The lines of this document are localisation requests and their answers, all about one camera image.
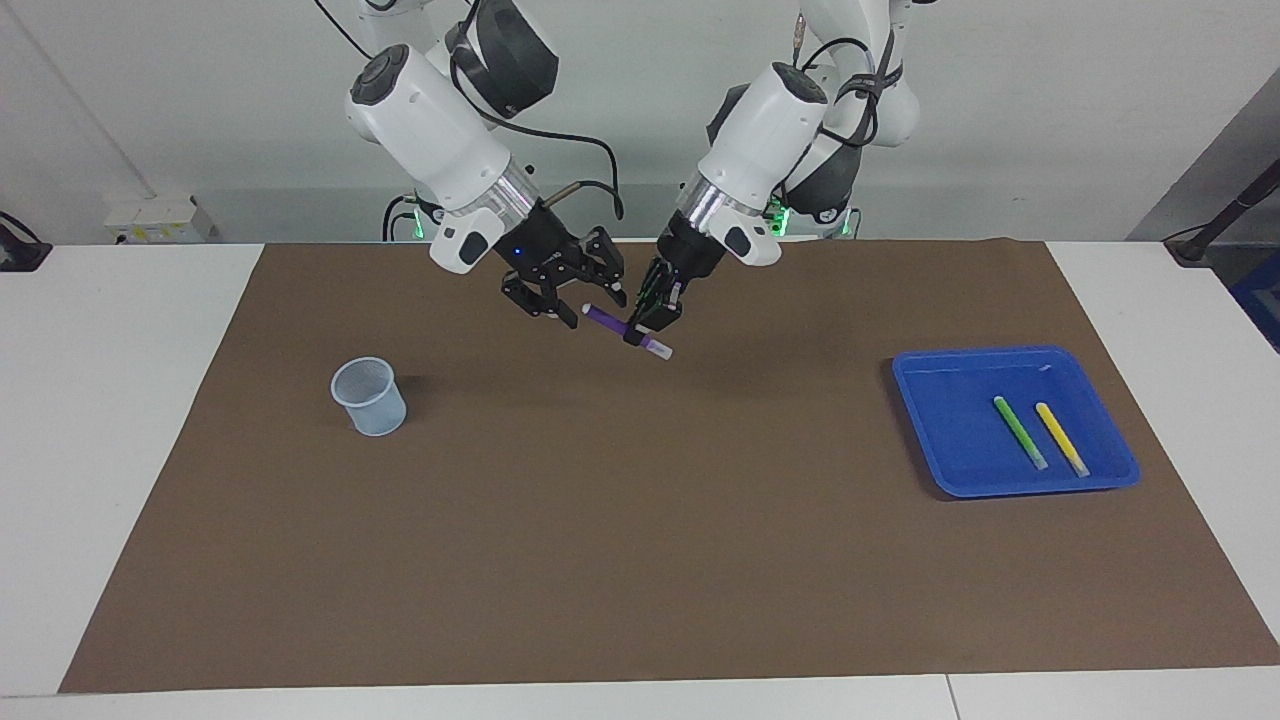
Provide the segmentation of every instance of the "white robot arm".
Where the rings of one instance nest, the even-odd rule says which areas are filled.
[[[782,256],[762,215],[813,142],[827,95],[799,69],[773,63],[731,96],[708,128],[710,152],[658,237],[658,256],[623,334],[631,345],[680,319],[689,283],[710,275],[726,251],[748,265],[772,265]]]
[[[426,6],[434,0],[352,1],[356,5],[356,32],[365,47],[383,50],[393,45],[408,45],[428,55],[440,42],[426,15]]]
[[[422,15],[428,4],[415,0],[412,10],[388,15],[396,3],[360,1],[366,42],[406,38],[397,23],[412,10]],[[512,268],[503,292],[530,315],[571,328],[577,316],[557,293],[568,282],[598,284],[625,306],[622,256],[604,229],[582,240],[570,234],[477,110],[512,118],[550,95],[559,60],[536,27],[513,0],[475,0],[466,19],[431,45],[435,63],[410,44],[384,49],[346,100],[356,132],[380,143],[444,209],[431,259],[465,274],[494,250]]]
[[[901,36],[911,5],[800,0],[822,47],[800,68],[774,64],[749,87],[728,91],[707,128],[712,150],[658,238],[627,342],[640,345],[677,320],[689,282],[710,275],[726,249],[748,265],[777,261],[782,250],[762,218],[774,195],[819,223],[835,222],[849,206],[861,149],[906,142],[920,115],[902,81]],[[796,37],[799,46],[803,26]],[[836,65],[817,65],[828,51]],[[804,83],[813,88],[801,90]]]
[[[809,29],[836,64],[803,68],[827,91],[831,108],[782,186],[792,210],[835,222],[849,206],[863,147],[896,147],[910,138],[920,117],[920,102],[902,79],[911,6],[911,0],[800,0]]]

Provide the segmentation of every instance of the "yellow marker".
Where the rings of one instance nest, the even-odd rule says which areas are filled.
[[[1044,427],[1048,428],[1048,433],[1053,436],[1053,441],[1057,442],[1057,447],[1062,450],[1062,455],[1066,456],[1068,462],[1075,469],[1075,474],[1080,478],[1089,477],[1089,469],[1084,465],[1084,460],[1080,457],[1079,451],[1075,450],[1075,445],[1071,443],[1071,438],[1066,437],[1066,430],[1062,429],[1061,423],[1053,416],[1053,411],[1048,409],[1048,405],[1043,402],[1036,404],[1036,413],[1039,414],[1041,420],[1044,420]]]

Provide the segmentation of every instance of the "light blue cup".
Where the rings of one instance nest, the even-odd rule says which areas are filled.
[[[396,372],[381,357],[357,357],[338,368],[329,392],[361,434],[390,434],[404,421],[407,409],[396,387]]]

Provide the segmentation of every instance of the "brown paper mat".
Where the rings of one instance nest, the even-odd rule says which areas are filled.
[[[726,259],[671,363],[524,316],[500,273],[268,247],[61,691],[1280,662],[1041,245]],[[1023,343],[1080,359],[1139,486],[932,484],[890,359]],[[410,406],[387,438],[328,396],[366,354]]]

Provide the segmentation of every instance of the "plastic tray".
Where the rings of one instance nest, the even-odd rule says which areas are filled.
[[[955,497],[1128,487],[1140,471],[1075,357],[1061,347],[906,352],[893,360],[933,479]],[[1012,406],[1048,461],[1037,470],[993,405]],[[1091,475],[1078,478],[1036,414],[1047,402]]]

